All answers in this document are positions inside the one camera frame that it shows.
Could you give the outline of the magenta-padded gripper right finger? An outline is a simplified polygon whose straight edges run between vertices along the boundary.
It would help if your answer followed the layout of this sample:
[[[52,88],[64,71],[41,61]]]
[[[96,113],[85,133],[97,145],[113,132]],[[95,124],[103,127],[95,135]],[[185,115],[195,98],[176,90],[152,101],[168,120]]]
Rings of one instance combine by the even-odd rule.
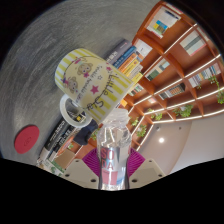
[[[152,159],[145,159],[132,149],[127,160],[127,178],[129,188],[140,188],[165,177],[164,172]]]

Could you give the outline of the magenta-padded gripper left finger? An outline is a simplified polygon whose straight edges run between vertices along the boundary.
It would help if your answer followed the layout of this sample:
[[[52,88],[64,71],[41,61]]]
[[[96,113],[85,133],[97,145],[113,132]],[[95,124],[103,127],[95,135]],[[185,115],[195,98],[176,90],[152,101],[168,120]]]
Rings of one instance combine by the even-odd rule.
[[[100,178],[97,149],[92,149],[82,159],[74,159],[62,177],[81,187],[97,189]]]

